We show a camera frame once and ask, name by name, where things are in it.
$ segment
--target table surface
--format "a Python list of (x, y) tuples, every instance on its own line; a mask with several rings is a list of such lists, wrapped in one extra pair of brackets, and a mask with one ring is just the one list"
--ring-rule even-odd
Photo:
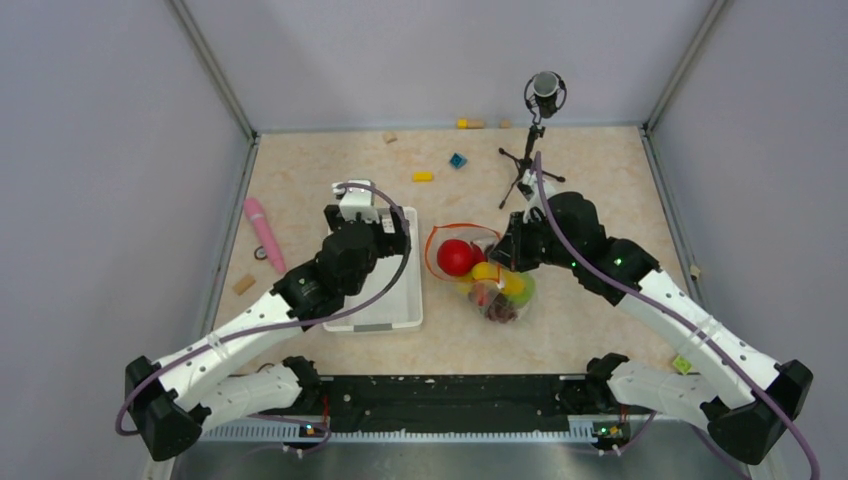
[[(525, 129), (381, 131), (263, 135), (248, 196), (263, 204), (289, 267), (311, 259), (326, 235), (323, 209), (334, 202), (333, 182), (371, 179), (400, 205), (417, 209), (424, 323), (417, 332), (339, 334), (322, 327), (273, 347), (244, 371), (292, 355), (315, 361), (321, 374), (579, 373), (609, 352), (670, 369), (673, 349), (637, 320), (585, 291), (571, 272), (543, 266), (534, 272), (536, 303), (509, 324), (484, 320), (467, 300), (423, 264), (423, 245), (436, 225), (469, 222), (503, 232), (509, 213), (524, 208), (514, 192), (497, 206), (515, 176), (498, 147), (523, 152)], [(578, 191), (597, 207), (608, 235), (629, 238), (656, 257), (683, 286), (668, 224), (635, 127), (548, 128), (536, 143), (546, 170), (564, 175), (558, 191)], [(454, 152), (468, 158), (459, 170)], [(417, 171), (434, 173), (413, 183)], [(242, 215), (215, 327), (247, 309), (280, 276), (257, 261), (253, 227)], [(232, 286), (250, 273), (256, 285), (241, 296)]]

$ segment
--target red apple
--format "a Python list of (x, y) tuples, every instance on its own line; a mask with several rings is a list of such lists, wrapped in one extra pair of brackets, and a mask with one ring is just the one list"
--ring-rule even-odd
[(471, 253), (473, 254), (474, 265), (486, 261), (486, 254), (483, 253), (483, 250), (476, 243), (471, 244)]
[(436, 263), (448, 275), (461, 277), (474, 267), (474, 251), (467, 242), (451, 238), (439, 245)]

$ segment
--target white wall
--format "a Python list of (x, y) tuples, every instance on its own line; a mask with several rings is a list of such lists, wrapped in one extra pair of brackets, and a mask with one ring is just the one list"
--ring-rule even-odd
[(163, 1), (0, 4), (0, 477), (139, 478), (123, 370), (196, 326), (246, 157)]
[(525, 82), (560, 73), (551, 124), (641, 122), (711, 0), (189, 0), (254, 128), (529, 123)]
[(844, 0), (735, 2), (657, 132), (716, 315), (815, 375), (799, 425), (828, 479), (848, 478), (846, 24)]

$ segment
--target blue cube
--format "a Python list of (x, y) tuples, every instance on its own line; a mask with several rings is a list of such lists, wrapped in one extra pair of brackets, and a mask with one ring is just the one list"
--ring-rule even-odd
[(454, 153), (451, 157), (451, 165), (453, 165), (453, 168), (456, 168), (457, 170), (462, 168), (462, 166), (466, 163), (468, 163), (468, 159), (465, 158), (463, 155)]

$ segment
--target pink toy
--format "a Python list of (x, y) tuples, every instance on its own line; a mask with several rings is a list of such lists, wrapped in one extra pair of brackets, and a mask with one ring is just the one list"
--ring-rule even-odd
[(250, 223), (253, 224), (256, 230), (256, 236), (259, 237), (259, 242), (262, 248), (265, 249), (265, 254), (268, 255), (268, 260), (271, 265), (277, 269), (279, 273), (286, 273), (286, 262), (283, 261), (283, 253), (280, 251), (280, 246), (277, 245), (277, 240), (274, 238), (274, 232), (271, 231), (271, 226), (268, 225), (268, 220), (265, 218), (265, 210), (259, 204), (259, 200), (248, 198), (244, 201), (244, 214)]

